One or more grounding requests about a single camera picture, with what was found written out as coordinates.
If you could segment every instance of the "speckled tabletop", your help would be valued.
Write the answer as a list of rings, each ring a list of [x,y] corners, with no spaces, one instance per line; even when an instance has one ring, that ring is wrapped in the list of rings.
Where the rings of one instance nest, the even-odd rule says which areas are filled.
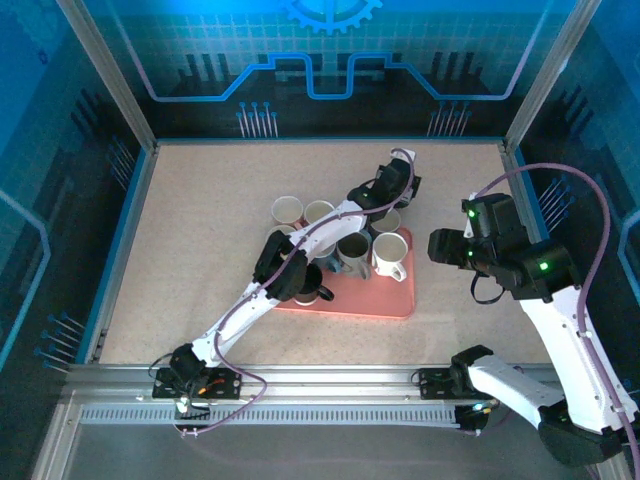
[[[464,228],[460,199],[503,173],[495,145],[412,141],[164,145],[125,270],[101,362],[150,363],[204,333],[251,279],[272,202],[295,195],[337,205],[372,178],[389,150],[417,152],[415,313],[407,320],[271,311],[229,354],[247,364],[436,364],[482,343],[509,362],[548,362],[508,295],[474,303],[470,272],[432,263],[431,231]],[[479,296],[497,291],[481,282]]]

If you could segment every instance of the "enclosure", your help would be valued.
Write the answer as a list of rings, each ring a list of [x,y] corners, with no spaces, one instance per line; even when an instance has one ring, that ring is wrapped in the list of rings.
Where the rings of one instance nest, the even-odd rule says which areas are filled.
[[[464,226],[461,199],[542,162],[607,196],[588,308],[637,402],[638,25],[630,0],[0,0],[3,478],[587,478],[520,420],[485,440],[270,417],[186,445],[147,367],[242,293],[276,198],[337,205],[403,147],[422,176],[402,211],[415,310],[270,312],[229,357],[275,382],[258,411],[420,409],[406,374],[476,344],[557,382],[517,302],[479,308],[468,272],[427,256],[433,230]],[[603,225],[593,192],[549,170],[499,188],[529,237],[562,242],[585,276]],[[327,393],[327,375],[369,393]]]

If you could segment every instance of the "white cup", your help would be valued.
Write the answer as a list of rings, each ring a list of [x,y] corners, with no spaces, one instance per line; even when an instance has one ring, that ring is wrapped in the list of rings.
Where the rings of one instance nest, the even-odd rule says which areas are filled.
[[[409,245],[397,233],[381,233],[373,241],[371,264],[375,272],[383,277],[391,277],[398,282],[407,278],[402,260],[409,252]]]
[[[378,237],[381,233],[393,233],[400,228],[401,221],[400,212],[392,208],[380,220],[371,223],[369,233],[371,233],[374,238]]]
[[[296,231],[296,229],[293,228],[291,225],[276,225],[275,227],[273,227],[267,232],[267,240],[269,240],[269,237],[273,232],[277,232],[278,230],[284,233],[285,235],[289,235],[290,233],[293,233]]]
[[[285,196],[278,198],[271,206],[271,216],[282,225],[300,228],[304,205],[296,197]]]
[[[311,225],[335,210],[334,206],[324,200],[316,200],[304,209],[304,221]]]

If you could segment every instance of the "cable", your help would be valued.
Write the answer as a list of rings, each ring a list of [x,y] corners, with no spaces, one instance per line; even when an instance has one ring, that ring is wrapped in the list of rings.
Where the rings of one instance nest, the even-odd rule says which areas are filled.
[[[413,185],[413,179],[414,179],[414,176],[415,176],[415,168],[414,168],[414,164],[413,164],[413,158],[411,157],[411,155],[409,155],[409,152],[407,152],[403,148],[393,148],[393,149],[391,149],[391,154],[393,154],[393,153],[402,153],[406,157],[407,162],[409,162],[409,179],[407,181],[407,185],[405,186],[405,188],[402,191],[402,193],[400,195],[398,195],[398,197],[395,200],[393,200],[392,202],[389,202],[387,205],[383,205],[382,207],[371,208],[369,210],[359,210],[359,211],[353,211],[353,212],[337,213],[335,215],[332,215],[332,216],[320,221],[316,225],[312,226],[309,229],[309,231],[306,233],[306,235],[303,236],[296,245],[294,245],[293,250],[291,250],[291,252],[289,252],[289,254],[287,255],[287,258],[284,260],[284,262],[282,262],[282,265],[280,265],[280,267],[275,271],[275,273],[271,276],[271,278],[269,278],[262,285],[259,285],[258,287],[256,287],[256,289],[253,292],[251,292],[251,294],[247,295],[240,302],[238,302],[222,318],[222,320],[220,321],[220,325],[218,326],[218,328],[216,330],[216,333],[213,336],[213,348],[214,348],[214,350],[216,352],[216,355],[220,359],[220,362],[222,364],[224,364],[228,369],[230,369],[230,370],[232,370],[232,371],[234,371],[234,372],[236,372],[236,373],[238,373],[240,375],[245,375],[245,376],[247,376],[249,378],[253,378],[254,380],[259,381],[260,383],[262,383],[262,388],[260,389],[260,392],[258,392],[258,394],[255,397],[253,397],[251,400],[249,400],[249,402],[247,402],[245,405],[240,407],[235,412],[229,414],[225,418],[217,421],[216,423],[213,423],[211,425],[208,425],[208,426],[202,427],[202,428],[198,428],[198,429],[194,428],[194,429],[192,429],[190,431],[187,430],[187,429],[183,429],[183,430],[178,429],[182,433],[182,436],[185,436],[185,435],[198,436],[201,433],[210,432],[211,430],[214,430],[214,429],[218,428],[219,426],[224,425],[228,421],[234,419],[235,417],[240,415],[242,412],[244,412],[246,409],[248,409],[251,405],[253,405],[254,403],[258,402],[264,396],[265,392],[267,391],[267,387],[268,387],[267,381],[264,378],[254,374],[254,373],[248,372],[247,370],[244,370],[244,369],[242,369],[240,367],[237,367],[237,366],[233,365],[232,363],[230,363],[222,355],[222,352],[220,352],[220,346],[219,346],[220,331],[224,329],[224,327],[226,326],[226,324],[229,321],[229,319],[231,319],[231,317],[233,317],[233,315],[240,308],[242,308],[242,306],[244,306],[247,302],[249,302],[258,293],[260,293],[262,290],[268,288],[273,282],[276,281],[276,279],[282,274],[284,269],[287,268],[287,265],[289,265],[289,262],[291,262],[291,260],[293,259],[294,255],[296,254],[296,252],[298,250],[300,250],[300,248],[302,247],[302,244],[305,243],[308,240],[308,237],[313,232],[318,230],[320,227],[326,225],[327,223],[332,222],[334,220],[338,220],[338,219],[340,219],[342,217],[351,217],[351,216],[356,216],[356,215],[366,216],[366,215],[371,215],[373,213],[378,213],[378,212],[382,212],[382,211],[385,211],[385,210],[390,210],[398,202],[400,202],[400,200],[402,200],[402,198],[407,194],[407,192],[409,191],[409,189]]]
[[[600,267],[600,263],[602,262],[602,258],[604,257],[605,250],[607,248],[607,242],[609,241],[609,235],[611,233],[611,213],[609,211],[609,205],[607,204],[607,199],[604,196],[604,193],[598,186],[598,184],[593,180],[589,175],[584,173],[582,170],[578,170],[575,167],[571,167],[569,165],[563,165],[560,163],[536,163],[533,165],[525,165],[522,167],[515,168],[509,172],[506,172],[496,178],[494,181],[489,183],[486,187],[484,187],[478,194],[476,198],[482,197],[489,190],[495,187],[498,183],[506,180],[507,178],[513,177],[515,175],[519,175],[522,172],[526,172],[528,170],[538,170],[538,169],[548,169],[548,170],[560,170],[563,172],[570,173],[581,178],[591,189],[595,192],[598,197],[598,202],[600,203],[600,207],[602,208],[602,215],[604,217],[604,226],[602,229],[602,237],[600,238],[600,244],[598,245],[598,249],[596,251],[596,255],[591,263],[591,267],[589,267],[589,272],[584,280],[582,285],[582,289],[580,290],[580,294],[578,295],[578,304],[577,304],[577,318],[578,318],[578,334],[582,341],[584,342],[584,346],[587,350],[587,354],[591,358],[593,366],[598,372],[598,376],[602,380],[602,383],[607,390],[607,393],[611,397],[611,402],[613,403],[614,408],[620,418],[622,426],[627,434],[627,438],[630,442],[631,447],[631,455],[633,457],[634,470],[635,470],[635,480],[640,480],[640,448],[638,447],[638,442],[636,439],[636,435],[633,431],[633,427],[631,426],[631,422],[627,418],[627,414],[623,408],[622,402],[620,401],[620,397],[618,396],[618,392],[616,392],[609,375],[607,374],[604,365],[602,364],[602,360],[596,351],[591,338],[587,335],[587,327],[585,320],[585,310],[587,306],[587,295],[589,294],[589,290],[591,289],[591,284],[593,283],[593,279]]]

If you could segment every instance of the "mug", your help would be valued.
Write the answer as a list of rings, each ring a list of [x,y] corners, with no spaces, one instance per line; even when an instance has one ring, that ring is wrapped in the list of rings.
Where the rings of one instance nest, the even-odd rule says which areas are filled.
[[[296,231],[295,228],[293,228],[291,225],[276,225],[275,227],[271,228],[268,232],[267,232],[267,240],[269,240],[269,237],[271,236],[271,234],[273,232],[277,232],[277,231],[281,231],[282,233],[284,233],[285,235],[289,235],[290,233],[293,233]]]
[[[376,220],[369,225],[369,233],[373,238],[377,238],[381,233],[393,233],[400,228],[400,212],[392,208],[380,220]]]
[[[340,273],[342,265],[340,265],[340,260],[333,256],[335,250],[336,244],[334,243],[329,248],[325,248],[321,251],[316,258],[313,259],[313,263],[318,265],[320,268],[329,270],[332,273]]]
[[[280,197],[271,206],[271,216],[276,223],[291,225],[296,229],[302,228],[303,212],[302,202],[291,196]]]
[[[383,277],[391,277],[398,282],[407,278],[407,271],[402,260],[409,252],[409,246],[397,233],[382,233],[373,242],[371,264],[376,273]]]
[[[367,257],[371,238],[366,231],[347,235],[337,243],[338,258],[342,263],[342,271],[350,277],[360,277],[363,280],[371,278],[371,267]]]
[[[335,210],[334,206],[324,200],[316,200],[307,205],[304,209],[304,221],[307,225],[317,222],[325,215],[329,215]]]
[[[331,290],[322,285],[322,270],[317,265],[310,263],[307,265],[307,273],[304,276],[304,285],[293,297],[293,300],[304,307],[312,305],[320,297],[327,302],[333,300],[334,295]]]

